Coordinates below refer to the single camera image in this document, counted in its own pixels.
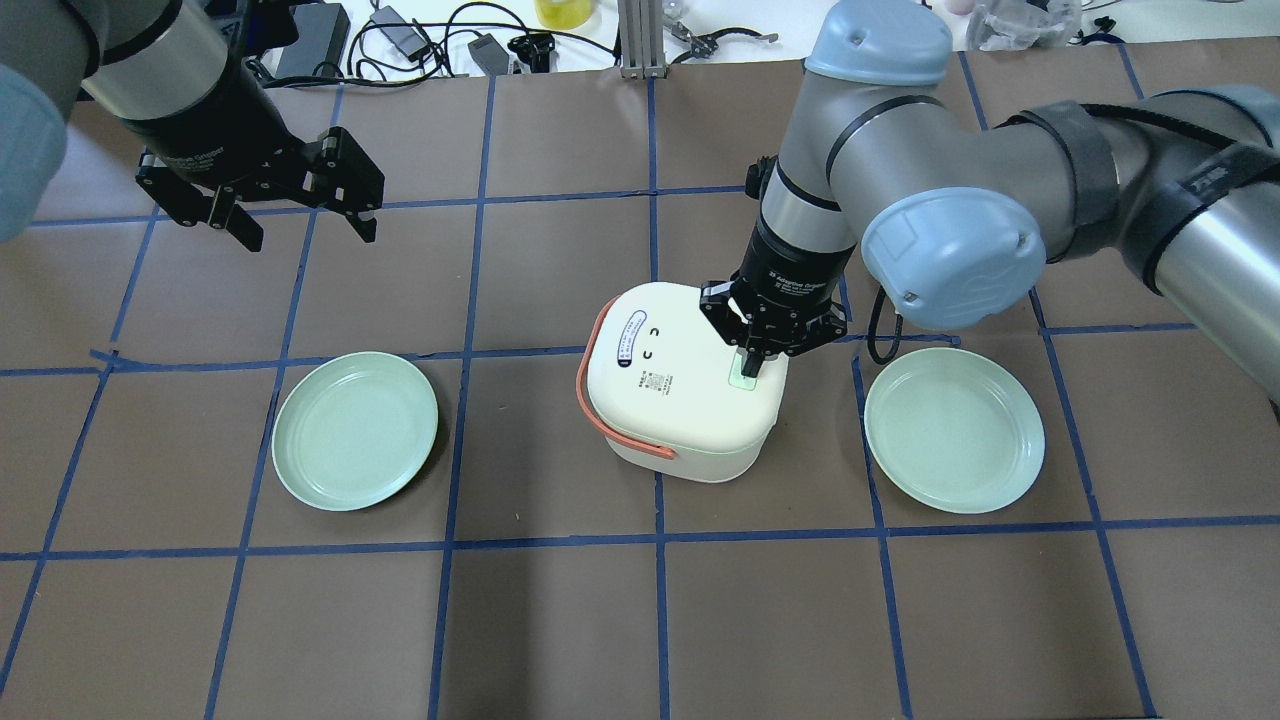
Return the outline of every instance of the plate rim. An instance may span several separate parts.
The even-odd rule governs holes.
[[[1036,456],[1036,460],[1033,462],[1028,464],[1028,468],[1033,469],[1033,471],[1032,470],[1028,471],[1028,479],[1027,479],[1025,484],[1021,480],[1019,480],[1015,474],[1010,475],[1010,480],[1007,480],[1005,484],[1007,484],[1010,487],[1016,487],[1018,492],[1016,492],[1016,495],[1012,495],[1011,497],[1009,497],[1009,500],[1002,500],[1002,502],[1000,505],[996,505],[995,507],[991,507],[989,506],[991,503],[983,505],[979,509],[956,509],[954,505],[952,506],[947,506],[948,503],[946,502],[945,498],[938,498],[938,497],[929,496],[923,489],[915,487],[909,480],[905,480],[905,479],[901,479],[901,478],[896,478],[895,473],[892,473],[891,469],[888,466],[886,466],[886,462],[881,459],[883,448],[877,448],[877,441],[874,439],[876,438],[876,433],[872,432],[873,418],[874,418],[872,398],[873,398],[873,396],[877,396],[877,395],[878,396],[883,396],[887,392],[892,392],[892,388],[896,388],[899,384],[901,384],[897,380],[900,380],[902,378],[902,375],[899,375],[892,382],[888,382],[887,386],[881,386],[881,387],[888,387],[890,389],[882,389],[879,393],[877,393],[876,388],[877,388],[877,386],[881,384],[881,380],[886,379],[887,377],[890,377],[890,375],[886,375],[884,373],[888,370],[888,368],[891,368],[896,363],[899,363],[899,361],[901,361],[901,360],[904,360],[906,357],[910,357],[913,355],[916,355],[916,354],[937,355],[938,352],[945,352],[947,355],[942,355],[942,356],[950,356],[950,357],[959,357],[959,356],[966,356],[966,359],[974,359],[975,357],[979,361],[978,364],[980,366],[986,368],[992,374],[995,374],[995,377],[1001,378],[1001,379],[1007,378],[1007,380],[1011,380],[1012,384],[1007,386],[1007,388],[1011,389],[1011,391],[1015,391],[1015,393],[1016,393],[1018,397],[1025,398],[1027,402],[1030,405],[1030,409],[1034,413],[1034,416],[1036,416],[1036,420],[1037,420],[1034,424],[1032,424],[1032,423],[1025,423],[1025,424],[1024,423],[1019,423],[1016,415],[1012,414],[1012,413],[1009,413],[1009,416],[1014,421],[1015,427],[1020,427],[1020,428],[1030,430],[1029,432],[1029,437],[1032,439],[1032,446],[1033,446],[1032,450],[1033,450],[1033,455]],[[920,348],[920,350],[915,350],[913,352],[908,352],[906,355],[902,355],[901,357],[899,357],[893,363],[890,363],[888,365],[886,365],[884,370],[882,370],[881,374],[876,377],[876,379],[870,384],[870,388],[868,388],[868,391],[867,391],[865,406],[864,406],[864,411],[863,411],[863,421],[864,421],[864,430],[865,430],[865,436],[867,436],[868,450],[870,451],[870,454],[874,457],[876,462],[879,465],[881,470],[883,470],[884,477],[887,477],[890,479],[890,482],[892,482],[899,489],[901,489],[902,492],[905,492],[908,496],[910,496],[915,501],[918,501],[918,502],[920,502],[923,505],[927,505],[929,507],[933,507],[936,510],[942,510],[945,512],[954,512],[954,514],[957,514],[957,515],[980,515],[980,514],[984,514],[984,512],[995,512],[996,510],[1001,510],[1004,507],[1007,507],[1007,506],[1012,505],[1014,502],[1016,502],[1019,498],[1021,498],[1024,495],[1027,495],[1027,492],[1032,488],[1032,486],[1036,484],[1036,480],[1039,478],[1041,470],[1044,466],[1044,450],[1046,450],[1044,418],[1043,418],[1043,415],[1041,415],[1039,406],[1036,405],[1036,400],[1030,396],[1030,392],[1028,392],[1027,387],[1016,377],[1014,377],[1012,373],[1010,373],[1007,369],[1005,369],[1000,363],[996,363],[995,360],[992,360],[989,357],[986,357],[983,355],[979,355],[977,352],[973,352],[973,351],[969,351],[969,350],[964,350],[964,348],[960,348],[960,347],[924,347],[924,348]]]
[[[378,493],[375,493],[372,496],[371,501],[366,501],[365,498],[361,498],[361,500],[355,501],[355,502],[334,503],[334,505],[324,505],[324,503],[317,505],[316,502],[312,502],[311,500],[300,496],[298,492],[294,491],[294,488],[292,487],[291,480],[287,479],[287,473],[285,473],[284,468],[280,466],[279,454],[276,451],[276,447],[278,447],[276,438],[279,437],[282,424],[284,424],[283,421],[288,420],[288,418],[289,418],[285,414],[285,410],[289,407],[289,401],[294,398],[294,396],[297,395],[297,392],[300,389],[302,389],[303,387],[307,386],[308,380],[311,380],[323,369],[325,369],[325,368],[330,366],[330,365],[335,365],[335,364],[343,363],[343,361],[351,361],[353,359],[358,360],[361,357],[379,357],[379,359],[388,359],[388,357],[390,357],[390,359],[394,359],[396,361],[398,361],[398,363],[401,363],[403,365],[408,365],[410,368],[412,368],[413,373],[417,375],[417,378],[421,379],[421,386],[420,387],[422,387],[422,388],[426,389],[426,396],[431,400],[431,406],[435,410],[431,414],[434,428],[431,429],[431,433],[430,433],[430,441],[425,445],[425,447],[420,452],[421,459],[417,457],[417,454],[415,454],[415,456],[410,459],[408,464],[412,465],[413,470],[411,473],[407,473],[406,477],[403,477],[403,478],[397,478],[396,480],[392,480],[392,482],[387,483],[387,486],[383,488],[383,491],[380,491],[380,492],[378,492]],[[417,384],[417,380],[412,380],[412,383]],[[416,365],[413,365],[412,363],[410,363],[404,357],[401,357],[399,355],[393,355],[390,352],[381,352],[381,351],[378,351],[378,350],[362,350],[362,351],[358,351],[358,352],[348,352],[346,355],[339,355],[339,356],[337,356],[337,357],[334,357],[332,360],[321,363],[320,365],[317,365],[314,369],[311,369],[311,372],[308,372],[306,375],[303,375],[303,378],[301,380],[298,380],[298,384],[293,386],[293,389],[289,391],[289,395],[287,395],[285,398],[284,398],[284,401],[280,404],[280,409],[275,414],[275,420],[271,423],[271,465],[275,468],[275,475],[276,475],[276,478],[279,478],[280,484],[284,486],[284,489],[289,495],[292,495],[300,502],[302,502],[302,503],[305,503],[307,506],[315,507],[317,510],[326,510],[326,511],[334,511],[334,512],[344,512],[344,511],[361,510],[361,509],[365,509],[365,507],[370,507],[370,506],[378,505],[379,502],[387,500],[388,497],[390,497],[390,496],[396,495],[397,492],[399,492],[401,489],[403,489],[404,486],[407,486],[408,482],[413,479],[413,477],[417,474],[417,471],[422,469],[422,465],[426,462],[426,459],[431,455],[431,450],[435,448],[435,439],[436,439],[436,436],[439,434],[439,428],[440,428],[439,407],[440,407],[439,400],[435,396],[435,386],[431,384],[431,380],[426,377],[425,373],[422,373]],[[305,475],[305,474],[303,473],[292,473],[291,471],[291,473],[288,473],[288,475],[289,477],[296,477],[296,475]],[[311,486],[311,483],[308,483],[306,479],[301,479],[300,478],[297,482],[301,482],[302,484]]]

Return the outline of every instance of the robotic arm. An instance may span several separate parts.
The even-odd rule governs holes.
[[[136,179],[178,223],[256,252],[262,228],[238,202],[287,199],[342,213],[374,241],[383,173],[340,127],[315,142],[291,135],[195,0],[0,3],[0,241],[27,225],[61,164],[81,86],[146,142]]]
[[[1224,86],[1057,102],[974,136],[928,94],[950,51],[910,0],[827,15],[781,152],[749,173],[742,264],[703,286],[744,374],[845,332],[832,292],[859,238],[897,310],[940,331],[1011,306],[1046,261],[1115,245],[1280,397],[1280,100]]]

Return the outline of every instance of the light blue cap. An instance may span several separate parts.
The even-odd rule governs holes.
[[[58,108],[0,64],[0,242],[27,229],[65,152],[67,123]]]
[[[951,31],[913,0],[841,0],[827,13],[805,69],[873,85],[937,85],[947,72]]]
[[[1253,122],[1266,132],[1267,145],[1280,147],[1280,97],[1271,95],[1266,90],[1254,85],[1236,83],[1215,85],[1213,87],[1187,87],[1162,92],[1161,95],[1176,92],[1198,92],[1226,100],[1253,118]]]
[[[876,215],[863,263],[897,311],[934,331],[966,328],[1030,291],[1044,269],[1036,218],[1006,195],[943,187]]]

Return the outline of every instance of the round plate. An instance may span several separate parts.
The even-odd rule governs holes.
[[[411,363],[385,352],[344,355],[285,398],[271,461],[284,488],[312,507],[369,507],[419,471],[438,424],[431,383]]]
[[[1027,389],[980,355],[918,350],[867,393],[867,441],[902,492],[950,512],[989,512],[1032,487],[1044,425]]]

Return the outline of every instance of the qr code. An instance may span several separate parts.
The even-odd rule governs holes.
[[[645,370],[640,373],[640,387],[667,395],[671,392],[671,375]]]

